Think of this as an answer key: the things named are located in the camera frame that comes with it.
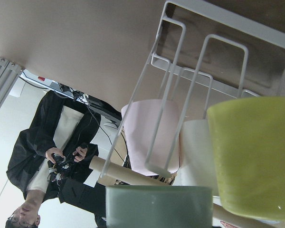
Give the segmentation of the yellow cup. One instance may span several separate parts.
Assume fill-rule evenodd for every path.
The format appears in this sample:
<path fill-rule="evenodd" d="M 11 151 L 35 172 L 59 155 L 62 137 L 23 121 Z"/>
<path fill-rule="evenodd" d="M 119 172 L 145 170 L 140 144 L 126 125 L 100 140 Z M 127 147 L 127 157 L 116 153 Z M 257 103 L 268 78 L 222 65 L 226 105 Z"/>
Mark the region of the yellow cup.
<path fill-rule="evenodd" d="M 285 97 L 225 101 L 207 115 L 222 207 L 285 221 Z"/>

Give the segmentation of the cream white cup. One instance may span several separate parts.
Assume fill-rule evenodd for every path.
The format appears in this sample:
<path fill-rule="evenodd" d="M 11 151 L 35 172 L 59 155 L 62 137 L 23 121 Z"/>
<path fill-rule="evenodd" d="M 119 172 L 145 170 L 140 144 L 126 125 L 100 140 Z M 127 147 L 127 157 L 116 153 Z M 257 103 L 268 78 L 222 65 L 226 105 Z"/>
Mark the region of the cream white cup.
<path fill-rule="evenodd" d="M 180 184 L 206 186 L 219 196 L 214 157 L 207 120 L 184 122 L 180 132 Z"/>

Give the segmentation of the green cup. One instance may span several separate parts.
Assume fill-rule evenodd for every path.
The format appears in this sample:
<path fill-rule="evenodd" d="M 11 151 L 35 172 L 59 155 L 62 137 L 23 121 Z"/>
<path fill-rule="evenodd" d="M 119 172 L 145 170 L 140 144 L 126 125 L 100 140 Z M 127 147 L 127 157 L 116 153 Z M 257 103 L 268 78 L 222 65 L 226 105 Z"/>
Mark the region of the green cup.
<path fill-rule="evenodd" d="M 106 187 L 109 228 L 210 228 L 212 212 L 212 190 L 208 187 Z"/>

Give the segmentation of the pink cup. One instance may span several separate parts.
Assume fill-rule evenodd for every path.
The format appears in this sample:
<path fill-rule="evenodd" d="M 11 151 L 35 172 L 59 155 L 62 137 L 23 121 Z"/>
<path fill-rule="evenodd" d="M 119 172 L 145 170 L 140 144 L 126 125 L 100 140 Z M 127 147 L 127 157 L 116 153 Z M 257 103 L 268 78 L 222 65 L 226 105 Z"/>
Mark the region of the pink cup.
<path fill-rule="evenodd" d="M 150 99 L 133 102 L 128 112 L 126 112 L 127 105 L 121 109 L 122 117 L 127 114 L 123 129 L 131 168 L 145 176 L 156 175 L 155 172 L 145 167 L 145 161 L 153 140 L 161 105 L 161 99 Z M 171 100 L 166 101 L 149 164 L 164 168 L 178 121 L 179 107 L 177 103 Z"/>

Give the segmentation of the person in black jacket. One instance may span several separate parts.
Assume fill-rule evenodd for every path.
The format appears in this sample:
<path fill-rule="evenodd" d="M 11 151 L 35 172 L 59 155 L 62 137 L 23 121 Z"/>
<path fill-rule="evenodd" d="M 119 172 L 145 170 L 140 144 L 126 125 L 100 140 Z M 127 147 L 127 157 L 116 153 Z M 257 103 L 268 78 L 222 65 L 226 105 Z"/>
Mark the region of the person in black jacket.
<path fill-rule="evenodd" d="M 100 114 L 82 102 L 53 91 L 42 97 L 29 128 L 19 133 L 8 163 L 8 180 L 21 190 L 25 201 L 7 219 L 6 227 L 39 226 L 41 204 L 59 194 L 60 182 L 49 173 L 56 159 L 70 162 L 61 176 L 86 181 L 91 174 L 89 164 L 98 155 L 92 140 L 100 122 Z"/>

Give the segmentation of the aluminium frame post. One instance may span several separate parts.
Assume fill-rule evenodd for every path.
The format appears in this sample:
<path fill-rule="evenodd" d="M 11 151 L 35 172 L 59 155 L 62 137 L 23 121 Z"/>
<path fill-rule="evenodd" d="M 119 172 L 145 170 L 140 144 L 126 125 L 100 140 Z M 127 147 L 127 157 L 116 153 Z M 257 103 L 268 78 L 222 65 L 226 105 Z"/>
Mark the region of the aluminium frame post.
<path fill-rule="evenodd" d="M 0 57 L 0 108 L 23 71 L 21 65 Z"/>

